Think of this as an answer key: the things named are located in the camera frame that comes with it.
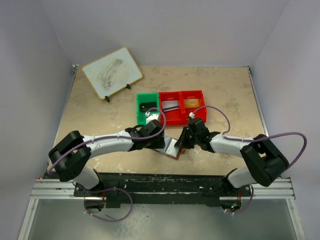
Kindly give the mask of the green plastic bin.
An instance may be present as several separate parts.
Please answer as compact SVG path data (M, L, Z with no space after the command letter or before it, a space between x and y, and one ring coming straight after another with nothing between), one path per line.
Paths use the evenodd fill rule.
M146 124L146 111L151 108L160 108L159 94L152 93L138 93L136 95L136 119L138 125Z

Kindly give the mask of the brown leather card holder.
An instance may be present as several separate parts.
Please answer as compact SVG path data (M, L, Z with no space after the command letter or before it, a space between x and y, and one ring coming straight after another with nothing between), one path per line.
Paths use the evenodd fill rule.
M153 150L167 157L178 160L180 155L184 154L185 150L183 148L175 146L177 142L178 142L177 139L172 138L170 136L165 136L164 137L165 147L153 149Z

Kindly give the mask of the red plastic bin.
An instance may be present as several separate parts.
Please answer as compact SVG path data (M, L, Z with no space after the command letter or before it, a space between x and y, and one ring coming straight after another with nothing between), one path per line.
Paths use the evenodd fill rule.
M204 95L201 90L186 90L181 91L184 102L186 117L193 113L196 109L205 106ZM194 113L194 116L201 118L204 122L207 121L207 109L202 108Z
M185 105L181 91L159 92L160 109L166 117L167 126L183 126L187 124Z

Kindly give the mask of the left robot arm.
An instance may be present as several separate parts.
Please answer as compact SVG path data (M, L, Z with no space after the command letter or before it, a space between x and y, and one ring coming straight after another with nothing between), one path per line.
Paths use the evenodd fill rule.
M48 174L55 171L61 182L74 181L91 196L98 196L103 191L103 184L98 172L86 166L88 160L109 153L164 147L164 127L156 119L146 125L101 136L82 135L75 130L49 151L52 166Z

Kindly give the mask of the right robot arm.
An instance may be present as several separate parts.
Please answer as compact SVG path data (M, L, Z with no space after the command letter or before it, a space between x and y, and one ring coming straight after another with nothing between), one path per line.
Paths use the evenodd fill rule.
M211 153L223 153L243 158L246 167L232 170L224 177L222 190L228 196L235 195L241 187L251 184L270 186L289 167L289 162L266 136L234 140L221 132L210 132L199 117L191 118L175 143L175 147L193 149L195 145Z

